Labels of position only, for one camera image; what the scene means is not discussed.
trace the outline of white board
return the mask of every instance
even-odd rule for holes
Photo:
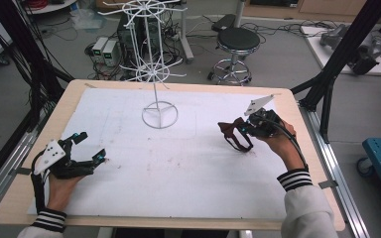
[[[320,36],[322,33],[327,32],[325,28],[315,28],[315,27],[302,27],[302,31],[305,34],[316,35],[315,37],[307,38],[311,50],[314,52],[317,62],[320,64],[321,68],[324,68],[330,56],[333,54],[333,50],[329,47],[323,47],[320,45]],[[376,61],[379,62],[376,66],[370,69],[366,75],[381,75],[381,58],[377,58]],[[349,66],[345,66],[341,73],[355,74]]]
[[[155,101],[154,91],[85,90],[63,138],[85,131],[72,158],[89,160],[105,148],[110,161],[79,183],[66,213],[284,219],[285,192],[276,180],[286,171],[282,161],[254,138],[250,152],[234,150],[217,125],[245,119],[250,101],[262,96],[160,91],[159,100],[174,103],[179,119],[153,129],[141,113]],[[274,102],[265,108],[275,109]]]

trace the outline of black round stool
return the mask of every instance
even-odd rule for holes
[[[218,47],[232,54],[231,59],[219,61],[208,75],[209,80],[218,78],[221,81],[239,83],[252,80],[249,67],[238,57],[247,57],[259,49],[261,41],[256,33],[243,28],[227,28],[218,34]]]

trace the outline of aluminum profile rail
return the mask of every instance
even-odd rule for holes
[[[357,209],[355,201],[351,195],[342,171],[339,167],[338,161],[336,160],[335,154],[333,153],[330,144],[327,144],[319,132],[320,120],[315,112],[308,111],[306,108],[300,108],[302,114],[306,119],[309,120],[311,131],[313,136],[317,139],[317,146],[320,149],[321,158],[326,165],[328,172],[328,179],[335,180],[338,186],[333,188],[336,192],[337,198],[339,198],[340,205],[343,208],[345,219],[349,222],[351,231],[356,238],[369,238],[369,233],[367,228],[361,218],[360,212]]]
[[[0,198],[2,198],[2,195],[8,189],[10,182],[15,177],[13,172],[20,167],[24,159],[27,157],[36,142],[38,135],[39,131],[37,126],[32,132],[26,132],[12,151],[8,160],[2,166],[0,170]]]

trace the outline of white mounting plate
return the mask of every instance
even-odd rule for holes
[[[58,141],[51,140],[46,145],[45,152],[37,163],[34,174],[38,175],[39,173],[43,172],[45,169],[63,158],[64,155],[64,149],[62,149],[62,147],[58,144]]]
[[[272,101],[272,99],[274,99],[274,94],[271,94],[266,97],[261,97],[256,100],[251,100],[244,115],[249,116],[250,114],[257,112],[259,109],[264,107],[268,102]]]

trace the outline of black metal post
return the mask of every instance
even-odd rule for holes
[[[291,89],[293,94],[296,94],[311,88],[308,95],[300,101],[300,105],[310,111],[315,111],[318,103],[323,98],[319,131],[327,143],[329,143],[327,128],[333,84],[380,18],[381,0],[368,0],[348,28],[348,31],[330,56],[322,71],[316,77]]]

